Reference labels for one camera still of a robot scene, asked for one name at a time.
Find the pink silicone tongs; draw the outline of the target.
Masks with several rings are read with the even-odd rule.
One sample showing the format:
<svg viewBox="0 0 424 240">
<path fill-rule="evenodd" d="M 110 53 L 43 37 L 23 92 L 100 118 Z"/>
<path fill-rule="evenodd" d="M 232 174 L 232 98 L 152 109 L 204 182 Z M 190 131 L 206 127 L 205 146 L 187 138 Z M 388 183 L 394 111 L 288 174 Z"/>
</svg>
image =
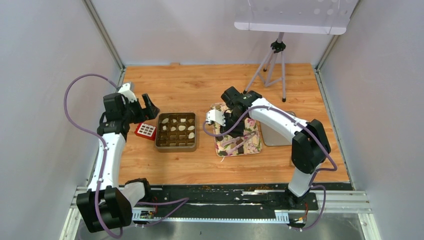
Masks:
<svg viewBox="0 0 424 240">
<path fill-rule="evenodd" d="M 221 143 L 222 156 L 241 156 L 259 153 L 262 150 L 258 131 L 251 131 L 244 136 L 229 137 Z"/>
</svg>

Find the floral patterned tray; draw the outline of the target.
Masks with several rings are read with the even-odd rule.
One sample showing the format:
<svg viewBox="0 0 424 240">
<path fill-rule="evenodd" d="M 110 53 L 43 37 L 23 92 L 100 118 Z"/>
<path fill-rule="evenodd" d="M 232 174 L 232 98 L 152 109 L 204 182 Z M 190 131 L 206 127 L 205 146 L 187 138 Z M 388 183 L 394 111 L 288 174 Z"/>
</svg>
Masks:
<svg viewBox="0 0 424 240">
<path fill-rule="evenodd" d="M 257 121 L 246 118 L 243 136 L 224 135 L 216 137 L 214 140 L 216 154 L 219 157 L 233 157 L 260 153 L 263 145 L 258 125 Z"/>
</svg>

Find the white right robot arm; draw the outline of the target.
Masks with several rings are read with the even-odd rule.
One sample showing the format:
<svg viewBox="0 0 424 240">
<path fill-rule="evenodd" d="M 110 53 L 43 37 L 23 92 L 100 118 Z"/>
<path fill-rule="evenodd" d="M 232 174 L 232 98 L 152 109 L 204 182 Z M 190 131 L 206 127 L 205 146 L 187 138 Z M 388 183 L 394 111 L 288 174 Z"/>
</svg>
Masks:
<svg viewBox="0 0 424 240">
<path fill-rule="evenodd" d="M 323 124 L 294 117 L 271 104 L 265 97 L 251 90 L 239 92 L 231 86 L 221 95 L 229 108 L 223 113 L 222 134 L 235 135 L 240 124 L 252 119 L 269 127 L 291 145 L 291 161 L 295 167 L 285 195 L 286 204 L 298 209 L 306 201 L 318 168 L 329 158 L 331 146 Z"/>
</svg>

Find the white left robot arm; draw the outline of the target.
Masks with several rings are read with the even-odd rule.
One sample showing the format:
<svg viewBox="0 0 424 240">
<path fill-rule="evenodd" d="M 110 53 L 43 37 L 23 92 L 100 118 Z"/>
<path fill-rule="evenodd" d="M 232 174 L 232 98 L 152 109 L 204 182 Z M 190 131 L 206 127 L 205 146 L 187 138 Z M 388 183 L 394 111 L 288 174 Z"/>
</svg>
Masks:
<svg viewBox="0 0 424 240">
<path fill-rule="evenodd" d="M 131 124 L 143 123 L 158 116 L 160 109 L 148 94 L 142 94 L 145 107 L 128 94 L 111 93 L 103 97 L 104 112 L 94 136 L 99 139 L 93 178 L 87 191 L 76 198 L 76 206 L 90 233 L 113 229 L 122 230 L 132 222 L 133 207 L 153 201 L 151 186 L 146 178 L 136 178 L 119 188 L 119 171 L 123 150 Z"/>
</svg>

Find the gold chocolate tin box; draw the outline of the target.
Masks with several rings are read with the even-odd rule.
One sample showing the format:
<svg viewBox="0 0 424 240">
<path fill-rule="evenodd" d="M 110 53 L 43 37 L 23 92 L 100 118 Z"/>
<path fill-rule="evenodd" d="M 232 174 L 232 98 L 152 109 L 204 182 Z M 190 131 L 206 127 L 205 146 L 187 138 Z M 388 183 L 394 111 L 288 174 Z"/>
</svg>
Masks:
<svg viewBox="0 0 424 240">
<path fill-rule="evenodd" d="M 169 118 L 167 124 L 162 124 L 162 120 Z M 186 119 L 186 122 L 180 122 L 180 119 Z M 179 126 L 185 126 L 184 131 L 179 131 Z M 189 126 L 195 126 L 194 130 L 189 131 Z M 193 139 L 189 139 L 189 133 L 195 133 Z M 197 149 L 197 117 L 193 112 L 170 112 L 161 113 L 157 121 L 157 133 L 154 146 L 160 153 L 190 153 Z"/>
</svg>

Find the red white grid object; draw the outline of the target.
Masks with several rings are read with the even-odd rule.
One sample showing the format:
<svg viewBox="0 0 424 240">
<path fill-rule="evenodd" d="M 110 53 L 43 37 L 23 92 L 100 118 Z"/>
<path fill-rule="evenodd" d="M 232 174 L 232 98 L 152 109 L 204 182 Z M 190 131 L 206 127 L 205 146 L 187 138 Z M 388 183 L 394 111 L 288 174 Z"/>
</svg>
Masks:
<svg viewBox="0 0 424 240">
<path fill-rule="evenodd" d="M 145 122 L 141 122 L 136 127 L 134 134 L 138 137 L 154 141 L 156 139 L 157 127 Z"/>
</svg>

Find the grey metal tin lid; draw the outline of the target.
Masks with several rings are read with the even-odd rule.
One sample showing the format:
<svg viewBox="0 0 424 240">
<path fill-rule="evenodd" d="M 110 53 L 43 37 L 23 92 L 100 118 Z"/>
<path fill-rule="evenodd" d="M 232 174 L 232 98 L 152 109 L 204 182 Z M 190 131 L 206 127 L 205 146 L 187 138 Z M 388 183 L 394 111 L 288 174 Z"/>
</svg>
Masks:
<svg viewBox="0 0 424 240">
<path fill-rule="evenodd" d="M 284 114 L 270 111 L 265 121 L 260 121 L 263 141 L 268 147 L 290 146 L 296 130 L 294 123 Z"/>
</svg>

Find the white tripod stand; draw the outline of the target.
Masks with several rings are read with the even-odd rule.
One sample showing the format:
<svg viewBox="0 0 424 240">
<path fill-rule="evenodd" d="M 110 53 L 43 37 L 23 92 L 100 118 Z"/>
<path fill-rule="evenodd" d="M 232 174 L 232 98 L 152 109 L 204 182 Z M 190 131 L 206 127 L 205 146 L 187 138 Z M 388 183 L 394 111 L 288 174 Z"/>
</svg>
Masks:
<svg viewBox="0 0 424 240">
<path fill-rule="evenodd" d="M 260 78 L 263 83 L 263 86 L 270 87 L 271 85 L 281 82 L 281 92 L 282 97 L 281 101 L 285 103 L 287 101 L 287 91 L 286 91 L 286 67 L 285 67 L 285 49 L 286 44 L 283 42 L 283 37 L 285 33 L 279 32 L 277 39 L 270 44 L 270 48 L 265 58 L 257 68 L 255 74 L 252 76 L 251 80 L 243 90 L 243 94 L 246 94 L 249 88 L 252 86 L 256 78 Z M 277 64 L 278 56 L 281 57 L 281 77 L 272 80 L 272 75 L 274 68 Z"/>
</svg>

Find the white overhead light panel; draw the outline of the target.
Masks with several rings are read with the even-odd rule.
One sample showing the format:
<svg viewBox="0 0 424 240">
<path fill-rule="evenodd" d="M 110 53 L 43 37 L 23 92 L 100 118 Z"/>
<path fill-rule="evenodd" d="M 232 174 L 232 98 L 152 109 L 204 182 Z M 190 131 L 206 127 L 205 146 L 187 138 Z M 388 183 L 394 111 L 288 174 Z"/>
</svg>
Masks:
<svg viewBox="0 0 424 240">
<path fill-rule="evenodd" d="M 342 35 L 357 0 L 237 0 L 238 30 Z"/>
</svg>

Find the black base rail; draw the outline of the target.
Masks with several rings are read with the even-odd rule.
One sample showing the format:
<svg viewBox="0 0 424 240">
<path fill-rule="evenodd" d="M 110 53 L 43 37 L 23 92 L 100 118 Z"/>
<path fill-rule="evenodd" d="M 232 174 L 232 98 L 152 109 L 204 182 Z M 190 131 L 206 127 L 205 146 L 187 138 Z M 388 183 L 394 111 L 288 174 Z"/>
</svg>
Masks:
<svg viewBox="0 0 424 240">
<path fill-rule="evenodd" d="M 78 187 L 71 205 L 96 231 L 102 228 L 99 215 L 111 229 L 158 220 L 272 223 L 300 228 L 325 214 L 372 211 L 366 194 L 354 191 L 348 183 L 324 183 L 298 200 L 290 196 L 284 183 L 151 185 L 135 206 L 126 202 L 121 188 L 107 187 L 96 194 L 93 189 Z"/>
</svg>

